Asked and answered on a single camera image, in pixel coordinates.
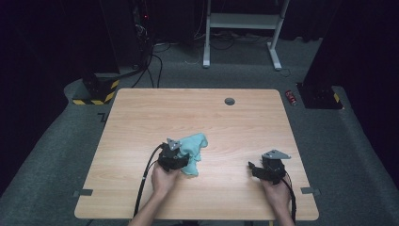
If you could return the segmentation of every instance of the yellow and black hazard tape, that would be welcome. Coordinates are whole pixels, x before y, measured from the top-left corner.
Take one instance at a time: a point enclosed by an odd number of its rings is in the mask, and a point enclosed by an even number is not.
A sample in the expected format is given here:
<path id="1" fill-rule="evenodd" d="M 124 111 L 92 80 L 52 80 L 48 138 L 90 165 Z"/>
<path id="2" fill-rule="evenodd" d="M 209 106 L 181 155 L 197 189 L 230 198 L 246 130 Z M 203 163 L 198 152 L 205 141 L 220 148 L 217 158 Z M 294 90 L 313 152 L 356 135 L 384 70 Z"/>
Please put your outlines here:
<path id="1" fill-rule="evenodd" d="M 118 83 L 120 81 L 117 80 L 113 82 L 110 86 L 110 89 L 106 91 L 106 96 L 102 100 L 100 99 L 72 99 L 73 103 L 76 105 L 107 105 L 111 102 L 112 98 L 115 95 L 115 91 L 117 89 Z"/>

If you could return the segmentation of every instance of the metal bracket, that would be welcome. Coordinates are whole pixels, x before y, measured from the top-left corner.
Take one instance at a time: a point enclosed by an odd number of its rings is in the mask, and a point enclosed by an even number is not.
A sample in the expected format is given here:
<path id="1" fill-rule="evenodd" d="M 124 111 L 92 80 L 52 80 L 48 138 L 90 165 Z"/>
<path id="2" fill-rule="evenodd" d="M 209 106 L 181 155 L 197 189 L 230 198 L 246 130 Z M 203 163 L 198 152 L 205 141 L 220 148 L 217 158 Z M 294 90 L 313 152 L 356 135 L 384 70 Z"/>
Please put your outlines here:
<path id="1" fill-rule="evenodd" d="M 264 153 L 262 154 L 262 157 L 264 158 L 268 158 L 268 159 L 290 159 L 291 156 L 286 154 L 286 153 L 282 153 L 278 150 L 272 150 L 268 153 Z"/>
<path id="2" fill-rule="evenodd" d="M 175 141 L 171 138 L 167 138 L 167 141 L 168 141 L 168 145 L 169 145 L 169 148 L 171 151 L 175 151 L 176 149 L 178 149 L 182 146 L 180 141 Z"/>

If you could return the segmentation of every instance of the gray carpet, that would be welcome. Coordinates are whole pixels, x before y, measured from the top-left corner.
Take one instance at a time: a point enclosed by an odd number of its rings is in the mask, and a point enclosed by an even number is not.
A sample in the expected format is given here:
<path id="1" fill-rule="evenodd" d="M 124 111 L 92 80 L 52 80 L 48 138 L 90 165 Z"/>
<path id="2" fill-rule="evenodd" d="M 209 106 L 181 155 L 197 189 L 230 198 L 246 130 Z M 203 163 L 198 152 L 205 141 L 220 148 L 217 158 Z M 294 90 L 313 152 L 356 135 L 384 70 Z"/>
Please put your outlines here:
<path id="1" fill-rule="evenodd" d="M 213 41 L 223 47 L 226 42 Z M 237 41 L 228 50 L 211 49 L 211 67 L 203 69 L 202 48 L 181 44 L 159 45 L 163 60 L 160 88 L 277 89 L 291 123 L 298 150 L 320 212 L 316 221 L 297 225 L 399 225 L 399 194 L 363 134 L 341 87 L 333 89 L 344 109 L 306 109 L 295 84 L 302 82 L 320 41 L 280 40 L 277 45 L 284 70 L 274 71 L 264 42 Z M 157 58 L 150 70 L 155 80 Z M 118 89 L 129 88 L 138 75 L 120 80 Z M 0 225 L 86 225 L 74 216 L 77 198 L 100 140 L 104 123 L 99 113 L 110 105 L 74 105 L 81 81 L 65 88 L 70 103 L 44 133 L 0 200 Z M 152 87 L 145 73 L 137 88 Z M 291 89 L 298 100 L 291 106 L 283 96 Z M 126 219 L 95 219 L 90 225 L 126 225 Z M 255 225 L 266 225 L 255 222 Z"/>

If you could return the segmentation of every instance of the wooden table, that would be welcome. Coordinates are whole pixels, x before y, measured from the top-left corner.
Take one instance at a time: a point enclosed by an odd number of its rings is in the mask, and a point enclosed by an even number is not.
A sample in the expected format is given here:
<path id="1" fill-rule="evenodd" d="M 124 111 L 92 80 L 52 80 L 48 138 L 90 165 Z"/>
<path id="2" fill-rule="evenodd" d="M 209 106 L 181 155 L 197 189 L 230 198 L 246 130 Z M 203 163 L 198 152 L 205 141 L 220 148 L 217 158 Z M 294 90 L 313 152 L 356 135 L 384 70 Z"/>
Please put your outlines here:
<path id="1" fill-rule="evenodd" d="M 234 105 L 225 99 L 233 98 Z M 276 149 L 296 195 L 298 220 L 318 218 L 293 132 L 279 92 L 273 89 L 120 89 L 80 196 L 78 218 L 131 218 L 143 170 L 167 137 L 203 133 L 198 177 L 181 174 L 157 215 L 163 219 L 274 219 L 259 179 L 247 162 Z M 141 206 L 152 193 L 148 179 Z"/>

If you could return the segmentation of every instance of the red object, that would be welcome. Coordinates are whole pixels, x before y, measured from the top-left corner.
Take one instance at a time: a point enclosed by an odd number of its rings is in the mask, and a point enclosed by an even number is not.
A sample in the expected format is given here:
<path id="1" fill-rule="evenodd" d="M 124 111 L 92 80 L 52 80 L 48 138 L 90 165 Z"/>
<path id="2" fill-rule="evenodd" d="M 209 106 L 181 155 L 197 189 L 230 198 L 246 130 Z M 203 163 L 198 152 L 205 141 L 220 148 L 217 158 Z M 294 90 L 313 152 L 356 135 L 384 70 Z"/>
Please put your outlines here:
<path id="1" fill-rule="evenodd" d="M 296 105 L 296 98 L 290 90 L 285 91 L 285 96 L 287 97 L 288 102 L 290 102 L 290 105 Z"/>

